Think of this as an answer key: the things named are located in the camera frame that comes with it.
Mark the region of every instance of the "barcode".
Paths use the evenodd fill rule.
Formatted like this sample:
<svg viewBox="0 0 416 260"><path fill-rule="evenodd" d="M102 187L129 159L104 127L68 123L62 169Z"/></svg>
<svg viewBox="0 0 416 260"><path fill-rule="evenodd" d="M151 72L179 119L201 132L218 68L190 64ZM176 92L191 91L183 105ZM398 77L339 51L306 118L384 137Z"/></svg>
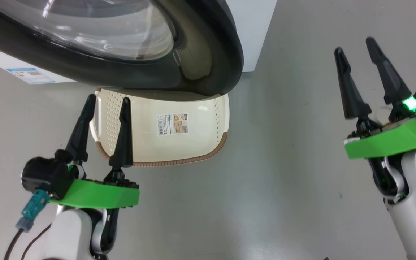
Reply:
<svg viewBox="0 0 416 260"><path fill-rule="evenodd" d="M158 121L158 135L163 135L163 120Z"/></svg>
<svg viewBox="0 0 416 260"><path fill-rule="evenodd" d="M42 74L39 73L38 71L27 71L28 74L32 75L32 76L41 76Z"/></svg>

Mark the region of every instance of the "brown basket trim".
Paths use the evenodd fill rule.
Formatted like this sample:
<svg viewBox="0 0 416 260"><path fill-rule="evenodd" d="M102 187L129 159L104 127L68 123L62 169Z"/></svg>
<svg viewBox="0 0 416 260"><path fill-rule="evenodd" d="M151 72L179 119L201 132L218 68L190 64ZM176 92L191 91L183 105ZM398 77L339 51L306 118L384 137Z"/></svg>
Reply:
<svg viewBox="0 0 416 260"><path fill-rule="evenodd" d="M203 161L203 160L206 160L215 156L224 146L227 138L228 138L228 133L224 132L222 134L222 138L219 141L218 146L216 146L216 148L212 152L207 153L206 155L201 155L201 156L181 159L181 160L173 160L173 161L135 161L133 166L134 167L152 167L152 166L180 165L180 164L185 164L185 163L194 163L196 161ZM97 149L99 150L99 153L103 156L103 158L105 158L108 161L110 159L110 156L105 152L104 148L102 147L101 142L97 141L96 146L97 146Z"/></svg>

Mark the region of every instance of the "green bracket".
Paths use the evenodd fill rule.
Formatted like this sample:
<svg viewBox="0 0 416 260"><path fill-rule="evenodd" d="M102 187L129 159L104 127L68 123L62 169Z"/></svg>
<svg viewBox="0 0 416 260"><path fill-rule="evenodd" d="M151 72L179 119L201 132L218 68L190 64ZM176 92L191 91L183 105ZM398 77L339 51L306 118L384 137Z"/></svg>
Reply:
<svg viewBox="0 0 416 260"><path fill-rule="evenodd" d="M347 143L344 148L350 159L384 157L415 150L416 118L386 132Z"/></svg>
<svg viewBox="0 0 416 260"><path fill-rule="evenodd" d="M63 200L50 202L77 208L117 209L137 205L139 189L117 187L76 179Z"/></svg>

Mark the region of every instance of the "teal connector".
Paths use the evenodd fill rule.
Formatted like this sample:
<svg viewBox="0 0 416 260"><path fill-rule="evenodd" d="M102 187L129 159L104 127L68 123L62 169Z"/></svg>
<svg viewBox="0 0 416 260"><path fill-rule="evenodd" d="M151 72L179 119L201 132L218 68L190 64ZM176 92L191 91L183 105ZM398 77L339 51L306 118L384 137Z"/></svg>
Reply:
<svg viewBox="0 0 416 260"><path fill-rule="evenodd" d="M15 227L17 229L23 229L24 232L29 232L33 226L36 216L44 209L49 203L49 195L44 190L36 190L27 205L23 208L22 216L17 222Z"/></svg>

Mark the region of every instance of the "door glass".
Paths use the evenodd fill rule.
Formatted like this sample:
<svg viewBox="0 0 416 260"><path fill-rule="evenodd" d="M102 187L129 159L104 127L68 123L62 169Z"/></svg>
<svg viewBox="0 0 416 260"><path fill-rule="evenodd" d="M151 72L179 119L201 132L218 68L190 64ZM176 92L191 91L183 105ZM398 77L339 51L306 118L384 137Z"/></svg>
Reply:
<svg viewBox="0 0 416 260"><path fill-rule="evenodd" d="M168 24L151 0L0 0L0 12L99 56L154 60L173 48Z"/></svg>

